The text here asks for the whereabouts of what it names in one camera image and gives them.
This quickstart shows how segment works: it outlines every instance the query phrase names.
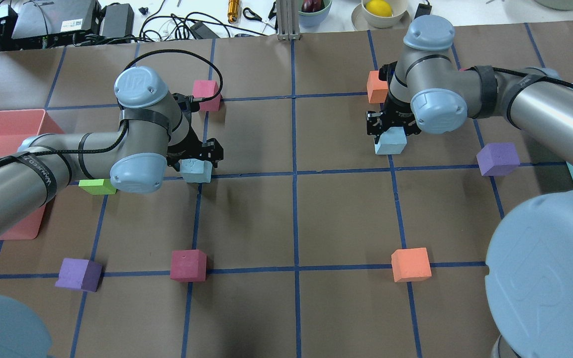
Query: light blue cube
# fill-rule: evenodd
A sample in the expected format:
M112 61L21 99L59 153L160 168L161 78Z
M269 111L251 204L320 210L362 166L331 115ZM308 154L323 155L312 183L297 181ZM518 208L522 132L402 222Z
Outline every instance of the light blue cube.
M183 159L180 173L187 183L211 183L211 162L198 159Z
M375 154L400 154L407 143L404 127L391 127L382 133L380 142L375 144Z

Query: lemon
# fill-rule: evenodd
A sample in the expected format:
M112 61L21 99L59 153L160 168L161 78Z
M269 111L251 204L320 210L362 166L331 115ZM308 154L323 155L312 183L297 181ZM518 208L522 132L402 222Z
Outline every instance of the lemon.
M375 16L390 17L393 16L393 9L384 0L370 0L366 3L366 10Z

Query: white label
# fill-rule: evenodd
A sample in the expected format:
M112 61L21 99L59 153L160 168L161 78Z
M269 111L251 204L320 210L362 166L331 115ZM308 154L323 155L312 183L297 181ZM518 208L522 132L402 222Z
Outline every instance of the white label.
M80 30L83 24L84 24L84 19L82 18L77 18L77 20L68 20L61 22L60 32Z

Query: pink plastic tray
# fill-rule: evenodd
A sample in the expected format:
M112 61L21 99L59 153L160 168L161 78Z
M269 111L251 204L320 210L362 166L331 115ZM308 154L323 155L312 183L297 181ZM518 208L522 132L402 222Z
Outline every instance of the pink plastic tray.
M29 136L43 133L63 133L43 109L0 111L0 157L16 153L21 142ZM32 240L39 234L45 206L36 209L0 236L0 240Z

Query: yellow cylinder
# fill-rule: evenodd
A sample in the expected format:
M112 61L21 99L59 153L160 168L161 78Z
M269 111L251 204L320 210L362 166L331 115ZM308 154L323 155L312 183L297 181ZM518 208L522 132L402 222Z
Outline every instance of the yellow cylinder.
M240 10L240 0L229 0L229 11L227 12L229 23L234 23L238 21L239 10Z

